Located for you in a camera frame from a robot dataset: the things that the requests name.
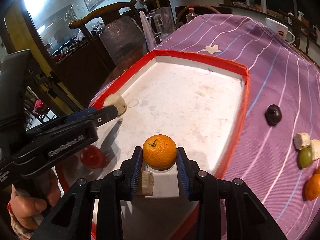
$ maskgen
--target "striped tablecloth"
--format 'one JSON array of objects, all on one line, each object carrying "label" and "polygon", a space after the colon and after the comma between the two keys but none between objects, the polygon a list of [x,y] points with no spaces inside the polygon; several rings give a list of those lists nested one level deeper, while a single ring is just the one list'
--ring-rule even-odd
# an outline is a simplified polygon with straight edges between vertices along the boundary
[{"label": "striped tablecloth", "polygon": [[[287,238],[299,239],[320,207],[319,199],[302,198],[303,186],[319,161],[300,170],[292,143],[298,132],[320,139],[320,76],[316,67],[261,23],[237,15],[199,16],[157,49],[209,54],[249,68],[246,120],[224,179],[242,178]],[[271,104],[280,106],[283,113],[274,128],[264,118]]]}]

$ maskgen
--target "glass pitcher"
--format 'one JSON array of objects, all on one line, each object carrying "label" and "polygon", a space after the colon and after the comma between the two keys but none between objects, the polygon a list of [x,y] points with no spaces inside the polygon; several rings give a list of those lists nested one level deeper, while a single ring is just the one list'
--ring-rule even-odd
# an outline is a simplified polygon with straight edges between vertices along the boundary
[{"label": "glass pitcher", "polygon": [[154,18],[157,33],[153,33],[155,37],[160,36],[160,41],[165,40],[171,33],[175,31],[173,15],[171,7],[163,7],[151,10],[147,14],[147,20],[151,26],[151,18]]}]

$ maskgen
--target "banana slice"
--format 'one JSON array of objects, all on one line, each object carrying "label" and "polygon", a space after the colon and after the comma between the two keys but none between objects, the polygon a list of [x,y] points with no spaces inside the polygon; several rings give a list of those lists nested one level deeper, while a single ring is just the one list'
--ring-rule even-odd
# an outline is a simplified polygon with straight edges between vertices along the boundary
[{"label": "banana slice", "polygon": [[103,103],[103,107],[107,106],[115,106],[118,109],[118,116],[123,114],[127,109],[127,105],[125,104],[123,97],[119,94],[111,94],[108,96]]},{"label": "banana slice", "polygon": [[310,136],[306,132],[297,133],[294,136],[293,141],[297,150],[307,148],[311,143]]},{"label": "banana slice", "polygon": [[311,140],[310,148],[312,150],[312,161],[315,161],[320,158],[320,141]]},{"label": "banana slice", "polygon": [[155,180],[151,171],[141,171],[137,195],[152,196]]}]

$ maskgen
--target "human hand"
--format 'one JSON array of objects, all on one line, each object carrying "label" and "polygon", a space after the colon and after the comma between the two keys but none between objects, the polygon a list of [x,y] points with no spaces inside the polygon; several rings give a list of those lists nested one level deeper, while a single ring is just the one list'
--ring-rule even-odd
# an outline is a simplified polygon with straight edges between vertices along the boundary
[{"label": "human hand", "polygon": [[38,224],[32,216],[44,211],[47,208],[47,203],[52,207],[55,206],[60,199],[61,192],[58,188],[58,178],[52,170],[49,173],[49,180],[50,190],[46,201],[44,199],[19,196],[12,185],[11,209],[18,222],[26,229],[36,230]]}]

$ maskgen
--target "tray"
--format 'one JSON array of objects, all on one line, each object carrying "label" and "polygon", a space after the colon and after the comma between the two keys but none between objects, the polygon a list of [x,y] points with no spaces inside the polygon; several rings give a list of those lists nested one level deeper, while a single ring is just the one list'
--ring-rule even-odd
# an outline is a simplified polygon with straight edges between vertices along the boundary
[{"label": "tray", "polygon": [[[95,145],[105,153],[107,167],[90,170],[76,154],[57,170],[62,187],[119,169],[135,146],[155,134],[171,137],[202,170],[222,178],[244,122],[249,89],[244,65],[196,53],[148,53],[92,103],[100,109],[108,95],[119,93],[128,106],[121,117],[98,128]],[[197,202],[179,196],[176,165],[157,171],[143,164],[143,169],[154,173],[154,194],[122,201],[124,239],[181,239],[197,219]]]}]

